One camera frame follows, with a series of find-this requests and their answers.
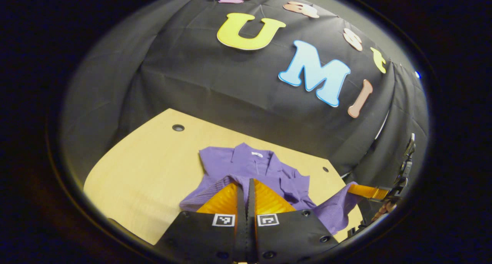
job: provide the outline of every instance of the wooden table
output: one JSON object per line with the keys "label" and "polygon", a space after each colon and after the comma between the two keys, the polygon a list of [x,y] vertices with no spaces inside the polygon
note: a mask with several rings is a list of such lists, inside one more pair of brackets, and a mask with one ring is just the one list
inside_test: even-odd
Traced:
{"label": "wooden table", "polygon": [[[175,131],[173,125],[184,126]],[[241,143],[271,150],[281,162],[310,175],[309,196],[320,204],[345,183],[326,159],[314,157],[237,133],[168,109],[121,140],[97,162],[84,184],[84,193],[108,218],[154,245],[181,211],[179,202],[204,175],[198,151],[208,146],[236,147]],[[362,220],[358,206],[349,224],[334,237],[342,241]]]}

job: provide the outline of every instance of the blue letter m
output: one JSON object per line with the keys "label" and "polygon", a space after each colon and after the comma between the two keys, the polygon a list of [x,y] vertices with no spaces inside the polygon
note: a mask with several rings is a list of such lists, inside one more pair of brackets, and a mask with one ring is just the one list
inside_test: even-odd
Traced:
{"label": "blue letter m", "polygon": [[318,50],[313,45],[300,40],[295,40],[294,45],[297,47],[296,54],[287,71],[280,72],[278,78],[288,84],[300,86],[302,84],[300,75],[304,69],[306,90],[311,91],[325,81],[323,87],[316,91],[316,96],[325,103],[337,107],[338,95],[343,80],[350,74],[350,68],[337,59],[321,67]]}

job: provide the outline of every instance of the shirt collar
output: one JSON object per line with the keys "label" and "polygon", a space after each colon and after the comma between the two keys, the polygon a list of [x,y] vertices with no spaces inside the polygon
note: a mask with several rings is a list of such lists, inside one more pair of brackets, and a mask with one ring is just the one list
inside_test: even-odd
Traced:
{"label": "shirt collar", "polygon": [[269,159],[267,174],[269,172],[282,171],[282,163],[274,152],[268,150],[257,150],[251,148],[246,143],[241,143],[234,148],[234,152],[232,152],[231,162],[240,164],[253,160],[254,158],[259,158],[259,156],[254,155],[251,152],[259,153],[263,156],[263,158]]}

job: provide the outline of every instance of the yellow letter u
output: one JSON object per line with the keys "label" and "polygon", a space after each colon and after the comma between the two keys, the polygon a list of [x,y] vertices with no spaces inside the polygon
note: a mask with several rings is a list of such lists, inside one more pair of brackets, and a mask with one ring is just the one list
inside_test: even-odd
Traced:
{"label": "yellow letter u", "polygon": [[254,16],[245,13],[229,13],[227,20],[217,31],[217,39],[226,46],[241,50],[258,50],[266,47],[274,37],[278,28],[284,28],[285,24],[281,21],[263,18],[264,23],[260,33],[254,38],[243,38],[239,36],[239,31],[246,22],[254,20]]}

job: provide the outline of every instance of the purple shirt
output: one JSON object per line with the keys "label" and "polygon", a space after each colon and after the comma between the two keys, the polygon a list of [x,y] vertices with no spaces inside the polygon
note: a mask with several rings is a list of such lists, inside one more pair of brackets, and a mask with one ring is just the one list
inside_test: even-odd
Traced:
{"label": "purple shirt", "polygon": [[183,210],[197,211],[212,196],[232,182],[237,182],[243,190],[246,190],[244,192],[246,204],[249,179],[256,178],[283,197],[295,209],[313,209],[330,233],[334,234],[347,226],[347,214],[358,202],[359,196],[347,194],[349,184],[316,207],[308,196],[309,176],[302,176],[295,168],[280,162],[274,152],[253,149],[245,143],[235,148],[207,147],[200,150],[200,158],[205,175],[197,189],[181,201],[180,207]]}

